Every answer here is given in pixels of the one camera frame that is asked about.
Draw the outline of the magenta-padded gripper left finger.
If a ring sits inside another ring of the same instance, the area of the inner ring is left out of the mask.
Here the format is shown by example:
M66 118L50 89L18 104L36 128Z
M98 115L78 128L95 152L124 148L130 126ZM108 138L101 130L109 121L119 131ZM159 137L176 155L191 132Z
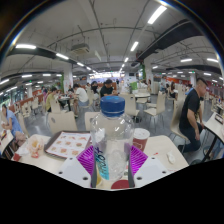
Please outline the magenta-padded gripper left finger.
M84 188L96 187L96 164L92 146L76 157L65 160L59 168L58 176Z

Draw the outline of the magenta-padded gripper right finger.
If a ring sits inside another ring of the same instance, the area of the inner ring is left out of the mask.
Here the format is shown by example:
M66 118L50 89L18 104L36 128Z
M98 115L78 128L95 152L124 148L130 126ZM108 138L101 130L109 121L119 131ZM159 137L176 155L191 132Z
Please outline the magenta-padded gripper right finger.
M158 158L149 157L135 146L131 147L128 165L130 188L143 187L170 174Z

